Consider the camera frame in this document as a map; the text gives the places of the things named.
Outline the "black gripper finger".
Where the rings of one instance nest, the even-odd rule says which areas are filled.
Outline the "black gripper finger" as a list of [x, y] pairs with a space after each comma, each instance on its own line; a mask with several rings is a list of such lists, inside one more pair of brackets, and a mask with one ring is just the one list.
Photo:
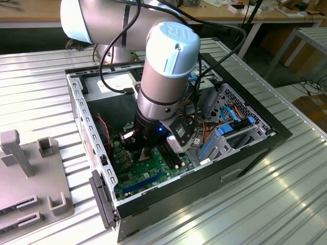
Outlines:
[[132, 130], [125, 134], [120, 133], [119, 136], [124, 149], [130, 152], [140, 152], [143, 149], [143, 135], [139, 131]]

